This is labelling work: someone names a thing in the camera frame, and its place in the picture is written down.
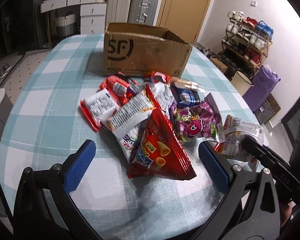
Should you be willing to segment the white orange snack packet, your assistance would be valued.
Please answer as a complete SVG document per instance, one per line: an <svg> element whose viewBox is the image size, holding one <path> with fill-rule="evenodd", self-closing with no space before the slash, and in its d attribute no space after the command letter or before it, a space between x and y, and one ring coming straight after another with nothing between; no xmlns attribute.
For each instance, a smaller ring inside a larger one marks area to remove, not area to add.
<svg viewBox="0 0 300 240"><path fill-rule="evenodd" d="M260 145L264 143L264 131L260 125L243 121L240 118L227 115L223 125L225 142L218 143L215 151L226 156L243 162L249 162L253 156L244 150L242 141L246 136L252 137Z"/></svg>

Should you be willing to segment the striped laundry basket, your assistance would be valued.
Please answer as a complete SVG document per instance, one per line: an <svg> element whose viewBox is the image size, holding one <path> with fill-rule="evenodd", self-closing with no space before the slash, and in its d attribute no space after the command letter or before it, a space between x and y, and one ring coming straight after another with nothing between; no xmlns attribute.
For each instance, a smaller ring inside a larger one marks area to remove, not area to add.
<svg viewBox="0 0 300 240"><path fill-rule="evenodd" d="M56 33L58 37L69 37L76 33L76 14L66 14L66 16L55 19Z"/></svg>

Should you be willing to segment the beige suitcase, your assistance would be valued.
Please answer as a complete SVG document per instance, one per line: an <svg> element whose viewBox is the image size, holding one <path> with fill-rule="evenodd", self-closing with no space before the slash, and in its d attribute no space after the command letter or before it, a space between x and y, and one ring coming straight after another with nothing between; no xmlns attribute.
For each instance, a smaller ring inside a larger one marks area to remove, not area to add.
<svg viewBox="0 0 300 240"><path fill-rule="evenodd" d="M106 25L127 23L131 0L107 0Z"/></svg>

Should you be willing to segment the white drawer desk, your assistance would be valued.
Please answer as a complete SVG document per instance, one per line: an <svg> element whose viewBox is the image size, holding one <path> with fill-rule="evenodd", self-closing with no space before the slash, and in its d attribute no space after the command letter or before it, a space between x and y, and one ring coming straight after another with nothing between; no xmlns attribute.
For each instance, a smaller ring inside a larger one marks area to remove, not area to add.
<svg viewBox="0 0 300 240"><path fill-rule="evenodd" d="M50 34L50 11L80 6L80 33L102 33L106 24L106 0L46 0L40 5L40 12L46 16L47 46L52 46Z"/></svg>

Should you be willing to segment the white red noodle packet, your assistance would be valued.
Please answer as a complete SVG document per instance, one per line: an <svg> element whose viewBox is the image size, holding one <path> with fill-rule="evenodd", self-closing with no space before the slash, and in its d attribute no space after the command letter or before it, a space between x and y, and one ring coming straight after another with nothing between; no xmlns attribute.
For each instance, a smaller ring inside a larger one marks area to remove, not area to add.
<svg viewBox="0 0 300 240"><path fill-rule="evenodd" d="M107 126L106 120L119 108L116 96L106 88L80 101L80 109L95 132Z"/></svg>

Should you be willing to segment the silver suitcase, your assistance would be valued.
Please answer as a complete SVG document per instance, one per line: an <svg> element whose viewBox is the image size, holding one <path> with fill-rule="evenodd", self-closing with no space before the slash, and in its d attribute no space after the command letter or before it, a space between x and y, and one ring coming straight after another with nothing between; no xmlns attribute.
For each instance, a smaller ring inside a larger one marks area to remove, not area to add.
<svg viewBox="0 0 300 240"><path fill-rule="evenodd" d="M131 0L128 23L153 25L158 0Z"/></svg>

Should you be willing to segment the silver purple snack bag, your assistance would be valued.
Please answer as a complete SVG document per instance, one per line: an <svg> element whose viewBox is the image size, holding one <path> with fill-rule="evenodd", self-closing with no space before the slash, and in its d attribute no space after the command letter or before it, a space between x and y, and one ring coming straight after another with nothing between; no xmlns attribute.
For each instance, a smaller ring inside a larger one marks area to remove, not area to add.
<svg viewBox="0 0 300 240"><path fill-rule="evenodd" d="M162 112L170 118L169 109L173 103L175 103L175 98L171 92L170 86L162 82L144 82L130 85L128 91L135 96L142 90L146 88L146 85L149 85L150 89L153 92L154 97L160 104Z"/></svg>

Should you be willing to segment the blue cookie packet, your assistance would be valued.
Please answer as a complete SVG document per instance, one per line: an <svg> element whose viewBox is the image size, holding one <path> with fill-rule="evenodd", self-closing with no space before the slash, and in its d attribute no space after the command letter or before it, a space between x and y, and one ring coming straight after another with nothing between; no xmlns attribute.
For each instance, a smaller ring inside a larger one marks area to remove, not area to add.
<svg viewBox="0 0 300 240"><path fill-rule="evenodd" d="M177 88L174 85L171 85L170 89L179 108L193 107L200 104L201 99L196 91Z"/></svg>

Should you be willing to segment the red snack packet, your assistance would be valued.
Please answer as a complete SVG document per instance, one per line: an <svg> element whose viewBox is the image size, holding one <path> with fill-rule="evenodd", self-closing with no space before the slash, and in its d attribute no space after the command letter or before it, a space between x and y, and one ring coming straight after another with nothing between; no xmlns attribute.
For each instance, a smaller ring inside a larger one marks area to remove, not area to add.
<svg viewBox="0 0 300 240"><path fill-rule="evenodd" d="M128 88L131 85L138 84L137 81L126 76L122 72L118 72L114 75L106 77L103 82L99 85L99 89L106 88L115 99L119 102L120 105L127 103L130 98L133 96L131 92L128 91Z"/></svg>

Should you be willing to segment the red triangular chip bag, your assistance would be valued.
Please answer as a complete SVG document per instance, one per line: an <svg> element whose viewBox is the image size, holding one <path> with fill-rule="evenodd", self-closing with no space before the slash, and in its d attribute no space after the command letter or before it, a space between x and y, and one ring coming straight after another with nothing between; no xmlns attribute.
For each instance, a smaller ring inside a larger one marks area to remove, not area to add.
<svg viewBox="0 0 300 240"><path fill-rule="evenodd" d="M148 85L146 95L153 103L154 109L147 120L140 146L136 150L127 176L160 176L175 180L195 178L196 173L173 132L171 122L163 114Z"/></svg>

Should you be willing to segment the grey slippers pair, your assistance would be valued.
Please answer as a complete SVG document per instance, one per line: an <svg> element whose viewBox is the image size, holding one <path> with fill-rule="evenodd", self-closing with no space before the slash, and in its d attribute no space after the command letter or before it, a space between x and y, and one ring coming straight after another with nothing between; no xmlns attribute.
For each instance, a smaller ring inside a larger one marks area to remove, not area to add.
<svg viewBox="0 0 300 240"><path fill-rule="evenodd" d="M3 79L10 70L11 70L11 65L4 63L0 68L0 79Z"/></svg>

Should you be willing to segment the wooden shoe rack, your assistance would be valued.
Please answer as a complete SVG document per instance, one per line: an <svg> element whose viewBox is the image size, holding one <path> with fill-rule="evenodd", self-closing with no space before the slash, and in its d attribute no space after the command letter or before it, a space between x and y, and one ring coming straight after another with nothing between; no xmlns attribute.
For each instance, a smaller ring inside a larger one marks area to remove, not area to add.
<svg viewBox="0 0 300 240"><path fill-rule="evenodd" d="M229 23L218 59L232 71L242 72L252 79L268 57L274 30L264 21L244 17L242 11L230 11L227 17Z"/></svg>

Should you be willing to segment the clear wrapped biscuit pack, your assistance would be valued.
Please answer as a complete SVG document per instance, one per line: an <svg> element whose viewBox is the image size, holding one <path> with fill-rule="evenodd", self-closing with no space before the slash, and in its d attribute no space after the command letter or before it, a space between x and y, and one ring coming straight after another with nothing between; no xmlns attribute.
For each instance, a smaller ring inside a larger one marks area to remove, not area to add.
<svg viewBox="0 0 300 240"><path fill-rule="evenodd" d="M178 77L172 77L171 84L179 89L189 89L191 91L201 92L201 93L205 92L205 89L203 88L202 85Z"/></svg>

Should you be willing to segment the white red snack bag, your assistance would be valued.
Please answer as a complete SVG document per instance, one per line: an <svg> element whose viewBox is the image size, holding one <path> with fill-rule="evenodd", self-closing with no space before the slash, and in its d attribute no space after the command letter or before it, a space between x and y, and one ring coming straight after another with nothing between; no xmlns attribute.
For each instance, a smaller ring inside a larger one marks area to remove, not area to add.
<svg viewBox="0 0 300 240"><path fill-rule="evenodd" d="M134 151L141 137L144 122L150 117L153 109L152 100L143 90L107 119L107 127L117 138L129 163L134 158Z"/></svg>

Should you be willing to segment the blue white checkered tablecloth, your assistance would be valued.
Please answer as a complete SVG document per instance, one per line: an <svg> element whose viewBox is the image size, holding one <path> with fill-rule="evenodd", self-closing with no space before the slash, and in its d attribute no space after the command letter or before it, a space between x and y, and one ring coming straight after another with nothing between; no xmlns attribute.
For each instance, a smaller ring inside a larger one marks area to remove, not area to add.
<svg viewBox="0 0 300 240"><path fill-rule="evenodd" d="M71 198L104 239L167 239L202 225L222 199L198 158L196 139L185 145L196 177L189 181L127 177L116 138L92 130L79 111L104 80L103 34L61 41L23 87L0 142L0 183L10 208L24 168L62 163L86 140L93 162Z"/></svg>

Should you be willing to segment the dotted beige rug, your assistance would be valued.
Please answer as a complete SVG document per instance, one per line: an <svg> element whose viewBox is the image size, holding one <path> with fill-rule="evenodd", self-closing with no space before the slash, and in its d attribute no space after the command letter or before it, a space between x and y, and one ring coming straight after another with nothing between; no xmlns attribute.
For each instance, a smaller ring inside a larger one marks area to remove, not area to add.
<svg viewBox="0 0 300 240"><path fill-rule="evenodd" d="M0 88L4 88L11 103L15 104L23 88L38 66L50 54L51 48L27 51L4 78Z"/></svg>

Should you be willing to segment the brown SF cardboard box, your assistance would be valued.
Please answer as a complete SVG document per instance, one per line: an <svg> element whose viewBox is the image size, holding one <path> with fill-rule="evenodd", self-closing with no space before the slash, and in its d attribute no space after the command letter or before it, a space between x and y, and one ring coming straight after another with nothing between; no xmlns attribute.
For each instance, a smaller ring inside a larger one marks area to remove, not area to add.
<svg viewBox="0 0 300 240"><path fill-rule="evenodd" d="M108 23L104 32L103 69L106 75L122 72L145 76L152 71L181 77L192 46L162 27Z"/></svg>

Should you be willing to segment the wooden door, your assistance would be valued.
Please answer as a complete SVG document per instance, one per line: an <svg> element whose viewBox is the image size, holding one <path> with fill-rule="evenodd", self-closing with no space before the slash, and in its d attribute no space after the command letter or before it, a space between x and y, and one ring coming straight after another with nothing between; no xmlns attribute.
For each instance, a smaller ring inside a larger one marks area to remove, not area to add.
<svg viewBox="0 0 300 240"><path fill-rule="evenodd" d="M162 0L157 26L169 29L188 43L195 43L210 1Z"/></svg>

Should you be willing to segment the small red candy packet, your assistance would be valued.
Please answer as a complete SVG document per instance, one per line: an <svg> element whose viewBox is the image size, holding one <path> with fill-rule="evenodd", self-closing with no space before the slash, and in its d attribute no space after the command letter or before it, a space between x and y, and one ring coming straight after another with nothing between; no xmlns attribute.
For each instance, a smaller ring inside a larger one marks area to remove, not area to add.
<svg viewBox="0 0 300 240"><path fill-rule="evenodd" d="M171 77L169 75L166 75L164 73L161 72L157 72L157 71L151 71L149 73L146 73L144 75L144 78L150 82L150 83L164 83L164 84L170 84L171 81Z"/></svg>

